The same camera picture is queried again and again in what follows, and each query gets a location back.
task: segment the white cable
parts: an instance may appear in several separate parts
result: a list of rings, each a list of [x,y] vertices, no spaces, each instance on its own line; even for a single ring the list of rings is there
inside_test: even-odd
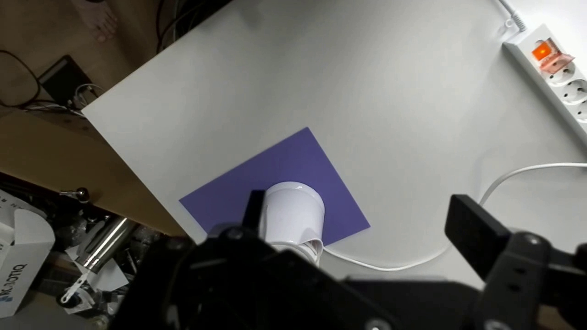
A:
[[[489,196],[493,194],[493,190],[504,183],[506,179],[509,179],[511,175],[522,174],[522,172],[531,172],[531,170],[540,170],[540,168],[587,168],[587,163],[537,163],[537,164],[529,164],[529,166],[520,166],[515,170],[509,170],[502,175],[498,175],[480,196],[478,203],[484,205]]]
[[[511,7],[509,0],[498,0],[498,3],[507,10],[509,20],[517,25],[517,32],[526,31],[526,23],[520,20],[517,10]]]
[[[403,269],[410,269],[410,267],[418,267],[418,265],[421,265],[421,263],[427,263],[427,262],[438,258],[440,254],[443,254],[447,249],[449,249],[449,243],[445,243],[441,249],[438,249],[438,251],[436,251],[434,254],[430,254],[430,256],[425,256],[425,258],[419,258],[419,260],[414,260],[414,262],[408,262],[408,263],[401,263],[401,265],[375,265],[375,263],[366,263],[366,262],[361,262],[361,260],[344,256],[344,254],[340,254],[340,252],[335,252],[335,251],[331,251],[331,249],[324,249],[324,252],[326,252],[326,254],[331,254],[333,258],[339,258],[339,260],[344,260],[344,262],[350,262],[350,263],[366,267],[366,269],[374,269],[374,271],[381,271],[381,273],[396,273],[396,271],[403,271]]]

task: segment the white power strip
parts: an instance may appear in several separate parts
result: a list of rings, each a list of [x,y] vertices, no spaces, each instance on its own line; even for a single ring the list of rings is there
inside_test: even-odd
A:
[[[550,60],[550,64],[561,65],[555,73],[542,69],[544,60],[551,58],[548,56],[550,51],[564,53],[550,29],[539,25],[533,31],[513,36],[504,45],[587,142],[587,78],[573,62],[564,64],[562,56],[559,62],[555,62],[555,58]]]

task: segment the purple square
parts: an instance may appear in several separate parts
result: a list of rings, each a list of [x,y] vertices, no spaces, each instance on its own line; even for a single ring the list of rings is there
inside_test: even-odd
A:
[[[179,201],[205,232],[210,232],[216,225],[240,223],[251,190],[265,190],[278,181],[300,181],[318,192],[326,207],[324,243],[368,227],[364,214],[309,128],[252,155]]]

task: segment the white box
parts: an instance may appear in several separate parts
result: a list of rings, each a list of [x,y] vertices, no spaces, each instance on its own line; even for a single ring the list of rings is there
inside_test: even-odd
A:
[[[16,313],[54,241],[49,223],[32,210],[14,208],[12,223],[14,241],[0,251],[0,317]]]

